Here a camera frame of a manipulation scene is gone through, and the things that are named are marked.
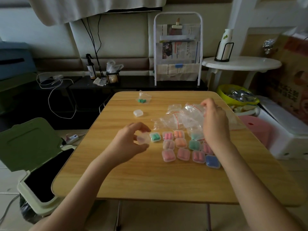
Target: round white table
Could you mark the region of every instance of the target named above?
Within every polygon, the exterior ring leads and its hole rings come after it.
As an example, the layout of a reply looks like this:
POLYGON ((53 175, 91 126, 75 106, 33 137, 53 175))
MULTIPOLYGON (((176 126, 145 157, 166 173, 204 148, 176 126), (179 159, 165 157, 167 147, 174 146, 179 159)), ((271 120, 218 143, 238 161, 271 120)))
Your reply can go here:
POLYGON ((229 62, 216 62, 213 58, 205 58, 202 61, 202 65, 209 67, 207 74, 208 86, 210 85, 210 80, 212 73, 215 74, 215 79, 213 83, 213 91, 217 90, 221 72, 222 70, 241 70, 241 71, 250 71, 247 75, 247 78, 244 82, 243 87, 249 89, 252 78, 257 72, 264 73, 269 69, 277 69, 281 67, 281 62, 271 58, 258 58, 258 57, 230 57, 229 62))

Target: pink stool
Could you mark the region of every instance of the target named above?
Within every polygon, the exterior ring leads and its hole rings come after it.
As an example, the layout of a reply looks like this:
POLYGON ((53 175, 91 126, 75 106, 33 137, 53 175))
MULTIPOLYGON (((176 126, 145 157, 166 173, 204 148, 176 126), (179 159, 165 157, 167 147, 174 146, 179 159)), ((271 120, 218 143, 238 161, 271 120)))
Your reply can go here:
POLYGON ((267 147, 267 143, 270 137, 270 133, 272 131, 272 126, 260 118, 253 116, 239 116, 242 122, 247 126, 247 128, 260 140, 261 143, 265 147, 267 147))

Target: cardboard box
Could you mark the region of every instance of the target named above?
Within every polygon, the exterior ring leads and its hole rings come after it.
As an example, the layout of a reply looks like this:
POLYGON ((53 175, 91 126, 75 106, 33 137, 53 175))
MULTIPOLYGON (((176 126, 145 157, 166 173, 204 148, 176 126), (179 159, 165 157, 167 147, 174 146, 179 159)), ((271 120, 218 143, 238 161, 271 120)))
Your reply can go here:
POLYGON ((267 72, 265 94, 308 125, 308 40, 280 35, 272 51, 282 67, 267 72))

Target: floor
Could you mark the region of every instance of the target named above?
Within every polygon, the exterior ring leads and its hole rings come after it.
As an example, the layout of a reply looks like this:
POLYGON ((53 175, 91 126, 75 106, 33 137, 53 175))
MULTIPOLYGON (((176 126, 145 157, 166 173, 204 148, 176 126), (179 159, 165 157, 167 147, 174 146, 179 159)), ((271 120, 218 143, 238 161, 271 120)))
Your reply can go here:
MULTIPOLYGON (((86 133, 87 130, 61 130, 59 136, 86 133)), ((308 161, 280 161, 298 184, 308 193, 308 161)), ((18 194, 17 180, 24 171, 10 172, 0 162, 0 216, 10 201, 18 194)), ((89 231, 113 231, 117 216, 118 201, 104 201, 88 219, 89 231)), ((288 208, 308 227, 308 201, 301 207, 288 208)), ((245 218, 238 205, 211 205, 213 231, 241 230, 245 218)), ((25 221, 19 209, 19 198, 10 206, 0 225, 0 231, 27 231, 32 226, 25 221)), ((202 204, 124 201, 122 212, 122 231, 156 230, 202 230, 206 231, 206 206, 202 204)))

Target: blue storage box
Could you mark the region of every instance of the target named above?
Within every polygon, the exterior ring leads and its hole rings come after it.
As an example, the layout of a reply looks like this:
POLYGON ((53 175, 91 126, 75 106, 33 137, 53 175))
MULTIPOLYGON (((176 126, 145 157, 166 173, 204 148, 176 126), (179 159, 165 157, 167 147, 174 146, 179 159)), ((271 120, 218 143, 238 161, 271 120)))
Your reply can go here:
POLYGON ((0 80, 36 71, 26 43, 0 42, 0 80))

